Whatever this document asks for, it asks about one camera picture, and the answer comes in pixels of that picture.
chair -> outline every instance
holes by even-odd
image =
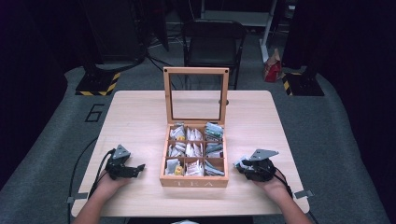
[[[184,66],[228,67],[230,85],[236,90],[246,35],[245,27],[236,21],[188,21],[182,27]]]

wooden table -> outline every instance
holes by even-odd
[[[271,161],[287,177],[293,192],[303,190],[289,144],[269,91],[228,91],[225,132],[227,188],[163,188],[160,168],[167,127],[164,91],[118,91],[108,110],[79,193],[89,192],[106,153],[123,145],[132,152],[125,164],[145,170],[107,202],[103,217],[210,217],[279,214],[261,189],[238,173],[233,162],[257,148],[278,151]],[[76,216],[87,200],[76,200]],[[306,198],[295,199],[305,213]]]

wooden box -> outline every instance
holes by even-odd
[[[229,172],[224,121],[227,105],[229,69],[209,67],[165,67],[163,69],[163,78],[168,126],[165,135],[160,174],[162,186],[180,188],[227,187]],[[201,86],[204,79],[209,80],[209,82],[207,82],[209,84]],[[212,83],[211,81],[213,83],[219,83],[218,87],[212,88],[212,86],[210,86],[210,83]],[[219,125],[222,128],[223,135],[220,140],[214,141],[212,138],[206,139],[206,137],[209,136],[205,134],[205,126],[208,122]],[[202,134],[203,139],[191,141],[187,138],[179,138],[178,140],[171,138],[170,133],[174,132],[179,126],[183,126],[184,133],[187,133],[187,129],[198,130]],[[193,144],[198,147],[202,146],[202,154],[197,153],[192,157],[186,155],[172,156],[169,154],[169,147],[175,147],[177,143],[184,143],[185,145],[190,143],[192,146]],[[206,155],[208,145],[213,146],[215,144],[219,144],[217,146],[220,147],[222,146],[222,153],[215,153],[215,158],[213,158],[213,156],[208,157]],[[175,175],[175,173],[172,173],[172,169],[166,169],[168,160],[179,162],[180,166],[178,169],[182,171],[182,175]],[[188,175],[187,167],[190,167],[191,164],[195,162],[200,162],[202,164],[204,175]],[[210,168],[205,167],[207,162],[209,162],[212,167],[215,167],[216,170],[223,172],[223,174],[207,174],[206,171],[210,171]]]

gray floor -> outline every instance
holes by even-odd
[[[332,85],[321,75],[324,97],[292,97],[281,80],[263,81],[260,35],[250,34],[244,47],[238,90],[267,90],[273,94],[303,185],[319,223],[389,223],[373,183],[361,162],[346,111]],[[275,35],[270,48],[283,51],[287,36]],[[149,49],[151,56],[181,66],[182,47],[170,40],[170,50]],[[106,67],[117,67],[111,64]],[[46,129],[0,192],[0,223],[66,223],[64,203],[78,155],[98,136],[112,97],[76,96],[84,71],[67,72],[68,90]],[[163,90],[163,74],[149,60],[122,72],[115,91]],[[85,122],[93,105],[103,111],[98,122]],[[84,175],[93,146],[82,156],[73,192]],[[240,202],[249,206],[249,202]],[[254,217],[255,223],[284,223],[281,215]],[[123,223],[107,217],[102,223]]]

